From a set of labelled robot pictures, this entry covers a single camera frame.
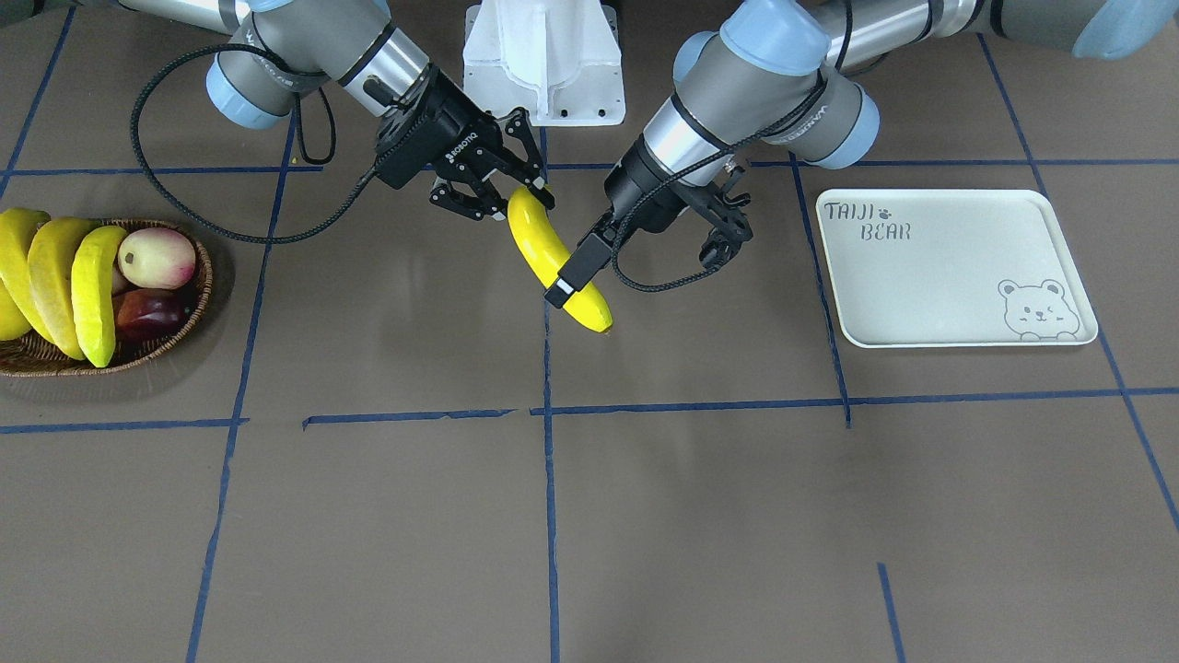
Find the blue tape line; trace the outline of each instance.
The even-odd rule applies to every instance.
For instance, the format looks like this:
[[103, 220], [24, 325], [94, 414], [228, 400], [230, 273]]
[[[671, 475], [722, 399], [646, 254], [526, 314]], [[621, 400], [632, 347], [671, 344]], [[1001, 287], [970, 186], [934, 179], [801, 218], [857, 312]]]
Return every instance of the blue tape line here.
[[[157, 175], [220, 175], [220, 173], [270, 173], [282, 166], [192, 166], [153, 168]], [[291, 166], [291, 172], [323, 172], [323, 166]], [[139, 175], [138, 168], [59, 168], [14, 170], [13, 177], [54, 177], [60, 175]]]
[[1020, 145], [1023, 147], [1023, 155], [1027, 157], [1027, 165], [1032, 168], [1032, 175], [1035, 176], [1035, 183], [1040, 188], [1040, 192], [1047, 196], [1047, 188], [1043, 185], [1043, 178], [1040, 177], [1040, 166], [1036, 165], [1035, 158], [1032, 156], [1032, 147], [1028, 145], [1028, 139], [1023, 134], [1023, 125], [1020, 124], [1020, 118], [1015, 114], [1015, 105], [1012, 104], [1012, 98], [1007, 94], [1007, 86], [1003, 85], [1003, 79], [999, 76], [999, 67], [995, 65], [995, 59], [990, 55], [990, 48], [987, 46], [987, 39], [982, 34], [979, 34], [977, 37], [979, 46], [982, 48], [982, 54], [987, 58], [987, 66], [990, 67], [990, 76], [995, 79], [999, 93], [1003, 97], [1003, 105], [1007, 106], [1007, 114], [1010, 116], [1012, 125], [1015, 127], [1015, 134], [1019, 137]]
[[1179, 159], [1035, 159], [1039, 165], [1179, 165]]
[[303, 420], [308, 426], [325, 424], [370, 424], [374, 421], [430, 421], [437, 419], [494, 419], [512, 414], [515, 409], [465, 409], [436, 412], [390, 412], [376, 414], [317, 414]]
[[803, 229], [806, 230], [806, 244], [810, 247], [811, 261], [815, 263], [815, 284], [818, 288], [818, 298], [823, 304], [823, 317], [826, 321], [826, 343], [831, 348], [831, 362], [835, 365], [835, 379], [839, 385], [839, 398], [843, 399], [843, 418], [848, 428], [851, 428], [851, 403], [848, 402], [848, 382], [843, 375], [843, 362], [839, 361], [839, 346], [835, 340], [835, 323], [831, 321], [831, 306], [826, 301], [826, 291], [823, 288], [823, 268], [819, 265], [818, 248], [815, 245], [815, 231], [810, 227], [810, 210], [806, 204], [806, 192], [803, 189], [803, 175], [798, 170], [798, 160], [793, 152], [790, 153], [791, 171], [795, 176], [795, 191], [798, 193], [798, 210], [803, 216]]
[[881, 591], [884, 592], [884, 609], [888, 610], [888, 625], [893, 631], [893, 648], [896, 650], [897, 663], [905, 663], [904, 642], [901, 639], [901, 624], [896, 619], [896, 604], [893, 602], [893, 585], [888, 579], [888, 567], [884, 563], [876, 563], [876, 571], [881, 577]]
[[[1003, 97], [1003, 104], [1007, 105], [1007, 112], [1012, 117], [1012, 124], [1015, 126], [1015, 132], [1020, 137], [1020, 144], [1023, 146], [1025, 155], [1027, 155], [1028, 165], [1035, 175], [1036, 185], [1040, 186], [1040, 192], [1043, 193], [1045, 197], [1048, 197], [1048, 189], [1043, 184], [1043, 178], [1040, 177], [1040, 168], [1036, 165], [1035, 157], [1032, 155], [1032, 147], [1028, 145], [1027, 138], [1023, 136], [1020, 118], [1015, 114], [1015, 106], [1012, 104], [1010, 97], [1007, 94], [1007, 86], [1003, 85], [1003, 79], [999, 73], [999, 67], [995, 65], [995, 60], [990, 55], [990, 48], [987, 47], [987, 40], [982, 34], [979, 34], [977, 37], [979, 45], [982, 47], [982, 53], [987, 58], [987, 65], [990, 67], [990, 73], [995, 78], [995, 85], [999, 86], [999, 92]], [[1098, 328], [1101, 328], [1100, 321], [1098, 321]], [[1101, 341], [1101, 348], [1105, 350], [1106, 360], [1109, 362], [1109, 369], [1113, 372], [1114, 381], [1118, 383], [1119, 394], [1121, 395], [1122, 402], [1126, 405], [1126, 412], [1129, 414], [1129, 419], [1134, 425], [1134, 432], [1138, 434], [1138, 441], [1141, 444], [1142, 451], [1146, 453], [1147, 462], [1151, 466], [1151, 473], [1154, 474], [1154, 481], [1158, 484], [1159, 491], [1162, 493], [1162, 501], [1166, 504], [1167, 511], [1171, 513], [1171, 521], [1174, 525], [1175, 531], [1179, 531], [1179, 508], [1175, 507], [1171, 488], [1167, 486], [1166, 478], [1162, 475], [1162, 468], [1159, 467], [1159, 462], [1154, 458], [1154, 449], [1151, 447], [1151, 440], [1146, 434], [1146, 429], [1142, 427], [1141, 419], [1138, 416], [1138, 409], [1134, 407], [1134, 400], [1131, 398], [1131, 392], [1126, 388], [1126, 381], [1122, 379], [1121, 368], [1118, 367], [1118, 360], [1114, 359], [1113, 349], [1109, 347], [1109, 341], [1104, 330], [1098, 332], [1098, 339]]]
[[1139, 387], [1126, 389], [1132, 396], [1175, 396], [1179, 395], [1179, 387]]
[[540, 173], [548, 179], [548, 132], [540, 127]]
[[1126, 411], [1129, 413], [1129, 420], [1134, 424], [1134, 432], [1138, 433], [1138, 441], [1142, 445], [1142, 451], [1146, 453], [1146, 460], [1151, 466], [1151, 473], [1154, 474], [1154, 481], [1159, 485], [1159, 491], [1162, 493], [1162, 501], [1167, 505], [1167, 511], [1171, 513], [1171, 521], [1175, 526], [1175, 531], [1179, 532], [1179, 508], [1175, 507], [1174, 497], [1171, 494], [1171, 488], [1167, 486], [1167, 480], [1162, 475], [1162, 468], [1159, 466], [1158, 459], [1154, 458], [1154, 448], [1151, 447], [1151, 440], [1146, 435], [1146, 428], [1142, 427], [1142, 420], [1138, 416], [1138, 408], [1134, 407], [1133, 399], [1129, 398], [1129, 389], [1126, 388], [1126, 381], [1122, 380], [1121, 369], [1118, 368], [1118, 362], [1113, 357], [1113, 349], [1109, 347], [1109, 341], [1106, 339], [1105, 332], [1098, 333], [1098, 339], [1101, 341], [1101, 348], [1106, 353], [1106, 359], [1109, 360], [1109, 368], [1113, 369], [1113, 378], [1118, 382], [1118, 388], [1121, 390], [1122, 402], [1126, 403]]
[[61, 24], [61, 34], [58, 35], [58, 42], [53, 47], [53, 55], [50, 57], [50, 64], [45, 66], [45, 76], [41, 77], [41, 85], [38, 86], [37, 94], [33, 96], [33, 103], [28, 107], [28, 114], [25, 116], [25, 124], [20, 127], [17, 145], [12, 150], [12, 156], [8, 157], [8, 168], [5, 169], [4, 178], [0, 179], [0, 197], [4, 197], [5, 191], [8, 190], [8, 182], [12, 180], [12, 172], [17, 169], [17, 160], [20, 159], [20, 152], [25, 149], [25, 140], [28, 138], [28, 130], [33, 126], [33, 118], [37, 117], [37, 110], [41, 106], [41, 98], [45, 97], [45, 91], [50, 87], [53, 70], [58, 66], [61, 50], [66, 45], [66, 37], [70, 35], [70, 26], [73, 25], [74, 11], [74, 7], [70, 7], [66, 12], [66, 20]]
[[553, 472], [553, 382], [551, 307], [545, 307], [545, 513], [548, 527], [548, 656], [551, 663], [561, 661], [561, 613], [558, 600], [560, 586], [556, 572], [556, 480]]
[[[783, 401], [716, 401], [716, 402], [673, 402], [673, 403], [631, 403], [631, 405], [582, 405], [571, 407], [553, 407], [555, 415], [579, 414], [614, 414], [619, 412], [706, 412], [724, 409], [789, 409], [802, 407], [838, 407], [843, 399], [799, 399]], [[544, 408], [528, 411], [533, 416], [545, 414]]]
[[792, 168], [790, 162], [749, 162], [751, 168]]
[[548, 164], [548, 170], [610, 170], [614, 164]]
[[852, 398], [851, 405], [917, 405], [946, 402], [988, 402], [988, 401], [1041, 401], [1055, 399], [1100, 399], [1117, 398], [1118, 389], [1074, 389], [1061, 392], [1009, 392], [976, 394], [930, 394], [914, 396], [867, 396]]
[[858, 162], [857, 166], [1025, 166], [1025, 159], [897, 159]]
[[[266, 237], [274, 237], [275, 228], [278, 225], [278, 212], [283, 205], [283, 192], [286, 186], [286, 172], [289, 170], [291, 149], [295, 144], [295, 123], [291, 122], [286, 129], [286, 147], [283, 151], [283, 162], [278, 171], [278, 184], [275, 188], [275, 204], [270, 211], [270, 227], [266, 229]], [[262, 254], [262, 267], [258, 270], [258, 287], [253, 294], [253, 311], [250, 315], [250, 332], [245, 340], [245, 353], [242, 355], [242, 379], [238, 382], [237, 396], [233, 399], [233, 419], [241, 419], [245, 403], [245, 390], [250, 380], [250, 365], [253, 360], [253, 344], [258, 336], [258, 319], [262, 316], [262, 298], [266, 288], [266, 267], [270, 263], [270, 249], [272, 244], [266, 244]], [[220, 488], [217, 493], [217, 519], [213, 523], [212, 534], [209, 537], [209, 546], [205, 549], [205, 563], [200, 572], [200, 589], [197, 592], [197, 606], [192, 616], [192, 631], [189, 635], [189, 650], [185, 663], [196, 663], [197, 650], [200, 646], [200, 631], [205, 621], [205, 606], [209, 603], [209, 587], [212, 583], [213, 563], [217, 559], [217, 544], [220, 540], [222, 521], [225, 518], [225, 500], [229, 497], [230, 461], [233, 460], [233, 452], [237, 448], [237, 432], [239, 426], [229, 428], [225, 440], [225, 459], [222, 461]]]
[[31, 424], [0, 426], [0, 435], [21, 433], [79, 433], [94, 431], [166, 431], [171, 428], [226, 428], [249, 419], [193, 419], [157, 421], [93, 421], [88, 424]]
[[[1160, 394], [1179, 394], [1179, 387], [1161, 387], [1151, 389]], [[951, 402], [992, 402], [992, 401], [1039, 401], [1056, 399], [1093, 399], [1118, 398], [1119, 389], [1074, 389], [1058, 392], [1009, 392], [1009, 393], [973, 393], [973, 394], [916, 394], [904, 396], [849, 396], [844, 399], [795, 399], [766, 401], [713, 401], [713, 402], [673, 402], [673, 403], [627, 403], [627, 405], [585, 405], [552, 408], [553, 415], [615, 414], [619, 412], [700, 412], [725, 409], [793, 409], [809, 407], [884, 406], [918, 405]], [[532, 416], [545, 414], [544, 408], [528, 411]]]

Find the bear illustration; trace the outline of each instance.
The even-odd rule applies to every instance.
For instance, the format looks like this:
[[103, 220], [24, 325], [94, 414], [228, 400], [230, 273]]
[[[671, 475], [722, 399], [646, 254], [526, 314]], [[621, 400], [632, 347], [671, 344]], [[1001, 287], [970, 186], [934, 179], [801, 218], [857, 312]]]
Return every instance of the bear illustration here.
[[1048, 278], [1039, 285], [1020, 285], [1002, 281], [999, 294], [1007, 300], [1007, 326], [1021, 341], [1076, 340], [1081, 319], [1068, 307], [1059, 282]]

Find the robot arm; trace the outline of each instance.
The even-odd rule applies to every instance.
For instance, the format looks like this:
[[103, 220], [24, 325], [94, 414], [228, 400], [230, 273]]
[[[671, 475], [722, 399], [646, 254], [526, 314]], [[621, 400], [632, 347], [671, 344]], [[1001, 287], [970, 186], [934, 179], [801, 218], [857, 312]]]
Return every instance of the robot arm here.
[[[480, 110], [393, 21], [386, 0], [0, 0], [6, 19], [71, 5], [160, 15], [277, 55], [285, 71], [243, 51], [217, 53], [210, 66], [210, 99], [242, 126], [272, 126], [289, 116], [296, 97], [335, 80], [381, 118], [375, 171], [386, 184], [401, 189], [430, 165], [432, 203], [474, 219], [502, 219], [507, 201], [489, 182], [500, 171], [553, 206], [527, 112], [516, 109], [496, 120]], [[521, 143], [523, 158], [505, 145], [505, 133]]]
[[[839, 169], [871, 147], [880, 113], [843, 67], [963, 31], [1079, 58], [1120, 58], [1150, 41], [1177, 9], [1179, 0], [830, 0], [810, 9], [795, 0], [745, 0], [719, 32], [684, 42], [674, 92], [607, 176], [611, 208], [545, 298], [561, 307], [617, 260], [637, 230], [661, 232], [689, 208], [712, 225], [699, 256], [702, 274], [724, 265], [752, 237], [740, 210], [749, 197], [729, 197], [743, 172], [733, 162], [737, 151], [764, 140]], [[712, 179], [722, 171], [732, 177], [718, 186]]]

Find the black cable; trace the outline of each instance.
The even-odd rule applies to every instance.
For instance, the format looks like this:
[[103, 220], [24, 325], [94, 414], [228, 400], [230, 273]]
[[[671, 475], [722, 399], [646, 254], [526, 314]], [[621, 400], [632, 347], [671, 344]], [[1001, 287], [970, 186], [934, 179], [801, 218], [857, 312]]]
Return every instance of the black cable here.
[[889, 53], [882, 54], [881, 57], [876, 58], [875, 60], [872, 60], [868, 65], [865, 65], [865, 66], [863, 66], [863, 67], [861, 67], [861, 68], [858, 68], [858, 70], [856, 70], [856, 71], [854, 71], [851, 73], [843, 74], [843, 77], [844, 78], [856, 78], [857, 76], [864, 76], [865, 73], [871, 73], [872, 71], [876, 70], [876, 67], [881, 66], [881, 63], [883, 63], [885, 59], [888, 59], [888, 57], [889, 57], [890, 53], [891, 53], [891, 51]]
[[839, 57], [835, 59], [835, 71], [843, 73], [843, 60], [848, 57], [848, 47], [851, 45], [851, 0], [843, 0], [843, 44], [839, 45]]
[[320, 93], [320, 99], [323, 101], [323, 110], [328, 113], [328, 131], [330, 131], [330, 138], [328, 143], [328, 156], [322, 159], [317, 159], [307, 153], [307, 143], [303, 140], [303, 104], [299, 101], [299, 96], [295, 96], [295, 109], [291, 119], [295, 120], [295, 137], [298, 140], [298, 151], [303, 156], [303, 160], [311, 165], [327, 165], [331, 163], [331, 159], [336, 158], [336, 116], [331, 113], [331, 104], [328, 103], [328, 96], [320, 87], [316, 90]]
[[206, 57], [206, 55], [212, 55], [212, 54], [220, 53], [220, 52], [224, 52], [224, 51], [243, 51], [245, 53], [251, 53], [251, 54], [258, 55], [259, 58], [269, 60], [270, 63], [272, 63], [275, 66], [277, 66], [278, 68], [283, 70], [284, 72], [291, 73], [291, 74], [296, 74], [296, 76], [312, 76], [314, 77], [314, 76], [323, 76], [323, 74], [318, 73], [318, 72], [316, 72], [316, 73], [305, 73], [305, 72], [292, 71], [282, 58], [279, 58], [278, 55], [276, 55], [276, 54], [274, 54], [274, 53], [271, 53], [269, 51], [263, 51], [262, 48], [256, 48], [253, 46], [249, 46], [249, 45], [245, 45], [245, 44], [218, 44], [218, 45], [213, 45], [213, 46], [204, 46], [202, 48], [197, 48], [196, 51], [192, 51], [191, 53], [185, 53], [184, 55], [180, 55], [179, 58], [176, 58], [171, 63], [164, 65], [164, 67], [162, 70], [159, 70], [156, 73], [156, 76], [152, 77], [152, 79], [150, 81], [147, 81], [147, 85], [145, 85], [144, 88], [143, 88], [143, 91], [139, 93], [139, 98], [136, 99], [136, 104], [134, 104], [134, 106], [131, 110], [131, 149], [134, 151], [134, 153], [136, 153], [136, 160], [139, 163], [139, 168], [140, 168], [140, 170], [143, 170], [144, 175], [147, 177], [147, 180], [151, 182], [151, 184], [156, 189], [156, 191], [158, 191], [159, 195], [164, 197], [164, 199], [166, 199], [169, 203], [171, 203], [172, 206], [174, 206], [176, 209], [180, 210], [182, 212], [184, 212], [185, 215], [187, 215], [190, 218], [197, 221], [198, 223], [200, 223], [205, 228], [212, 230], [213, 232], [217, 232], [218, 235], [223, 235], [225, 237], [229, 237], [230, 239], [237, 239], [238, 242], [250, 242], [250, 243], [255, 243], [255, 244], [290, 244], [292, 242], [301, 242], [303, 239], [307, 239], [308, 237], [311, 237], [311, 236], [318, 235], [320, 232], [323, 232], [331, 224], [334, 224], [335, 222], [340, 221], [340, 217], [342, 217], [344, 215], [344, 212], [347, 212], [348, 209], [350, 206], [353, 206], [353, 203], [356, 202], [356, 198], [361, 195], [361, 191], [363, 191], [364, 188], [368, 186], [369, 182], [371, 182], [373, 178], [376, 177], [377, 170], [380, 169], [381, 164], [383, 164], [386, 162], [386, 159], [388, 159], [390, 156], [393, 156], [393, 153], [399, 147], [401, 147], [404, 144], [404, 142], [410, 136], [413, 136], [414, 132], [422, 125], [422, 120], [423, 120], [424, 116], [422, 116], [421, 118], [417, 119], [416, 123], [414, 123], [414, 125], [406, 132], [406, 134], [401, 138], [401, 140], [399, 140], [397, 144], [393, 146], [393, 149], [388, 150], [386, 153], [381, 155], [374, 162], [373, 166], [363, 176], [361, 176], [361, 178], [356, 182], [356, 185], [353, 186], [353, 190], [344, 198], [343, 203], [341, 203], [340, 208], [336, 209], [336, 211], [331, 216], [329, 216], [327, 219], [324, 219], [322, 223], [320, 223], [315, 228], [312, 228], [310, 230], [305, 230], [303, 232], [298, 232], [296, 235], [288, 235], [288, 236], [283, 236], [283, 237], [262, 237], [262, 236], [258, 236], [258, 235], [244, 235], [244, 234], [241, 234], [241, 232], [235, 232], [232, 230], [228, 230], [228, 229], [222, 228], [220, 225], [217, 225], [216, 223], [206, 219], [205, 217], [200, 216], [195, 210], [192, 210], [191, 208], [189, 208], [187, 205], [185, 205], [184, 203], [182, 203], [179, 199], [177, 199], [177, 197], [173, 196], [171, 191], [169, 191], [166, 188], [164, 188], [164, 184], [160, 183], [159, 178], [156, 177], [156, 172], [151, 169], [150, 165], [147, 165], [147, 159], [144, 157], [143, 145], [139, 142], [139, 118], [143, 114], [144, 105], [147, 103], [147, 98], [151, 97], [152, 92], [156, 91], [156, 88], [159, 86], [159, 84], [163, 83], [163, 80], [169, 74], [171, 74], [173, 71], [176, 71], [180, 66], [183, 66], [183, 65], [185, 65], [185, 64], [187, 64], [187, 63], [190, 63], [190, 61], [192, 61], [192, 60], [195, 60], [197, 58], [203, 58], [203, 57]]
[[924, 38], [929, 37], [929, 33], [934, 31], [934, 17], [937, 14], [937, 7], [934, 6], [934, 0], [926, 0], [926, 27], [921, 29], [921, 34], [909, 44], [916, 44]]
[[791, 123], [793, 123], [796, 119], [798, 119], [799, 116], [802, 116], [804, 112], [806, 112], [811, 106], [814, 106], [815, 103], [818, 101], [819, 97], [822, 97], [823, 92], [825, 92], [825, 91], [826, 91], [826, 79], [824, 79], [823, 76], [819, 74], [818, 81], [815, 84], [815, 86], [811, 88], [811, 91], [806, 94], [806, 98], [803, 99], [802, 103], [799, 103], [797, 106], [795, 106], [793, 110], [791, 110], [789, 113], [786, 113], [785, 116], [783, 116], [780, 119], [778, 119], [778, 120], [773, 122], [772, 124], [770, 124], [769, 126], [759, 130], [757, 133], [747, 136], [747, 137], [738, 140], [737, 143], [730, 145], [729, 147], [725, 147], [724, 150], [720, 150], [719, 152], [717, 152], [717, 153], [714, 153], [712, 156], [705, 157], [705, 158], [696, 162], [694, 164], [692, 164], [692, 165], [690, 165], [690, 166], [687, 166], [687, 168], [685, 168], [685, 169], [683, 169], [680, 171], [677, 171], [677, 172], [672, 173], [671, 176], [668, 176], [668, 177], [659, 180], [659, 183], [656, 184], [656, 186], [653, 189], [651, 189], [650, 191], [647, 191], [643, 196], [639, 196], [639, 199], [635, 201], [634, 205], [631, 206], [631, 210], [628, 212], [626, 212], [626, 215], [623, 216], [623, 221], [619, 222], [618, 232], [614, 236], [614, 241], [613, 241], [613, 243], [611, 244], [611, 248], [610, 248], [610, 265], [614, 270], [614, 275], [618, 276], [618, 280], [621, 281], [623, 284], [626, 285], [627, 288], [631, 288], [631, 289], [634, 289], [634, 290], [639, 290], [640, 293], [664, 293], [666, 290], [672, 290], [674, 288], [680, 288], [680, 287], [687, 285], [689, 283], [694, 283], [694, 282], [697, 282], [697, 281], [699, 281], [702, 278], [705, 278], [707, 276], [711, 276], [711, 275], [716, 274], [720, 269], [720, 267], [723, 267], [723, 265], [711, 267], [711, 268], [704, 269], [703, 271], [698, 271], [696, 274], [692, 274], [690, 276], [684, 276], [683, 278], [677, 278], [674, 281], [668, 281], [666, 283], [660, 283], [658, 285], [648, 285], [646, 283], [639, 283], [638, 281], [634, 281], [633, 278], [631, 278], [626, 274], [623, 274], [623, 268], [619, 267], [619, 264], [618, 264], [618, 254], [623, 249], [623, 242], [625, 241], [624, 238], [626, 237], [626, 231], [631, 228], [631, 221], [634, 218], [634, 214], [639, 210], [639, 208], [641, 208], [648, 201], [651, 201], [652, 198], [654, 198], [656, 195], [659, 193], [659, 191], [663, 191], [668, 185], [671, 185], [672, 182], [676, 182], [676, 180], [680, 179], [681, 177], [686, 177], [686, 176], [689, 176], [689, 175], [691, 175], [691, 173], [700, 170], [702, 168], [704, 168], [704, 166], [706, 166], [706, 165], [716, 162], [717, 159], [720, 159], [722, 157], [732, 156], [738, 150], [745, 147], [746, 145], [753, 143], [755, 140], [760, 140], [762, 138], [765, 138], [766, 136], [770, 136], [771, 133], [777, 133], [778, 131], [785, 129]]
[[1003, 29], [1003, 0], [990, 1], [990, 29], [1007, 39], [1007, 31]]
[[982, 13], [982, 7], [983, 7], [983, 5], [986, 5], [986, 4], [987, 4], [987, 1], [986, 1], [986, 0], [975, 0], [975, 4], [974, 4], [974, 11], [973, 11], [973, 12], [970, 12], [970, 20], [966, 21], [966, 25], [964, 25], [964, 26], [962, 26], [962, 29], [957, 31], [957, 32], [956, 32], [955, 34], [959, 34], [959, 33], [962, 33], [962, 32], [966, 32], [966, 31], [967, 31], [967, 28], [969, 28], [970, 26], [973, 26], [973, 25], [974, 25], [974, 21], [979, 20], [979, 14], [981, 14], [981, 13]]

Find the banana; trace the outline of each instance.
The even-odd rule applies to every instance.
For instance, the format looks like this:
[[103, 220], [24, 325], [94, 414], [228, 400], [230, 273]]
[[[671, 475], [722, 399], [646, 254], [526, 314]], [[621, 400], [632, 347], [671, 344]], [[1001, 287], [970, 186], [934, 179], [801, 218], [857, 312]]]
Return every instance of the banana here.
[[70, 271], [78, 245], [94, 227], [93, 221], [85, 218], [54, 218], [37, 231], [28, 248], [28, 281], [37, 313], [53, 336], [53, 344], [79, 361], [86, 355], [74, 330]]
[[4, 287], [4, 281], [0, 281], [0, 341], [20, 339], [32, 328], [33, 326], [25, 319], [25, 314], [20, 313], [20, 307], [12, 301], [12, 295]]
[[[516, 248], [523, 254], [525, 261], [533, 274], [548, 288], [556, 281], [556, 273], [569, 260], [569, 250], [556, 236], [553, 224], [548, 222], [545, 205], [533, 196], [527, 188], [520, 186], [508, 198], [508, 228], [515, 238]], [[586, 328], [605, 333], [614, 324], [610, 306], [598, 288], [590, 283], [580, 293], [574, 293], [565, 302], [565, 311]]]
[[0, 281], [25, 320], [52, 343], [53, 337], [37, 313], [28, 282], [28, 248], [33, 243], [38, 224], [48, 221], [50, 215], [22, 208], [12, 208], [0, 214]]
[[86, 235], [74, 254], [70, 273], [74, 330], [83, 354], [98, 368], [114, 356], [114, 304], [111, 301], [112, 265], [127, 231], [104, 225]]

